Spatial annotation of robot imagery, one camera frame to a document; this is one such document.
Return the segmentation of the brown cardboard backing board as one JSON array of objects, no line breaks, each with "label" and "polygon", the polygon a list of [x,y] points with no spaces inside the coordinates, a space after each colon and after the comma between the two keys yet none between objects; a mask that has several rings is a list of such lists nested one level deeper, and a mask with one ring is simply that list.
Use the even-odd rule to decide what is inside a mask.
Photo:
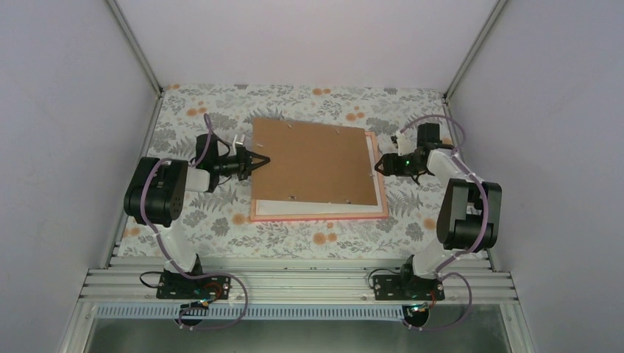
[{"label": "brown cardboard backing board", "polygon": [[269,157],[252,172],[252,198],[374,205],[377,202],[362,128],[255,118],[253,150]]}]

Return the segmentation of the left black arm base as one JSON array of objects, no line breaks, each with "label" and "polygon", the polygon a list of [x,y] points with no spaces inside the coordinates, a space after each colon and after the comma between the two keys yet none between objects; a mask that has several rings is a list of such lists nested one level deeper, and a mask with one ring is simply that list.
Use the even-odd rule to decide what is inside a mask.
[{"label": "left black arm base", "polygon": [[202,319],[191,317],[204,315],[211,303],[228,299],[231,285],[231,278],[225,276],[191,280],[181,274],[164,271],[156,284],[156,297],[183,300],[185,303],[177,309],[174,320],[194,327]]}]

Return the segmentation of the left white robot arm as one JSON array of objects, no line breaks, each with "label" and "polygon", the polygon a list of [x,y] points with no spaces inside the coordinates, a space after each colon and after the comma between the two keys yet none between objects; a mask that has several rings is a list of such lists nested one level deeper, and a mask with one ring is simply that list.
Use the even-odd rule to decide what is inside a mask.
[{"label": "left white robot arm", "polygon": [[196,139],[191,161],[142,157],[124,195],[124,212],[155,234],[166,259],[164,276],[177,276],[175,287],[185,297],[198,296],[205,287],[199,255],[182,234],[179,218],[187,192],[213,193],[232,177],[248,179],[271,158],[226,143],[213,133]]}]

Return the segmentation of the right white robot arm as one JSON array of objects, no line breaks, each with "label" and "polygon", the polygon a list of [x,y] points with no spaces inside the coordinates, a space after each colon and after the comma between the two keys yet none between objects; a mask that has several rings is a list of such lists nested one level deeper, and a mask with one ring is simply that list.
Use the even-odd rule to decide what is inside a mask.
[{"label": "right white robot arm", "polygon": [[405,130],[391,138],[397,150],[384,154],[375,170],[385,177],[436,177],[444,198],[436,220],[436,239],[408,258],[400,270],[398,288],[407,299],[417,299],[429,279],[464,255],[492,248],[498,237],[502,188],[479,177],[463,162],[458,147],[444,143],[440,126],[423,123],[411,141]]}]

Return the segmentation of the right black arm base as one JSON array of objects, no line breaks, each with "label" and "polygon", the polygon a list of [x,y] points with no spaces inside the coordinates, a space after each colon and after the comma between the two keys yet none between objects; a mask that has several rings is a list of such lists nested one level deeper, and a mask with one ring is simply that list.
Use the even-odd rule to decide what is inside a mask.
[{"label": "right black arm base", "polygon": [[391,272],[371,274],[367,282],[377,301],[408,302],[402,305],[403,320],[407,327],[423,328],[431,309],[446,299],[444,286],[437,279]]}]

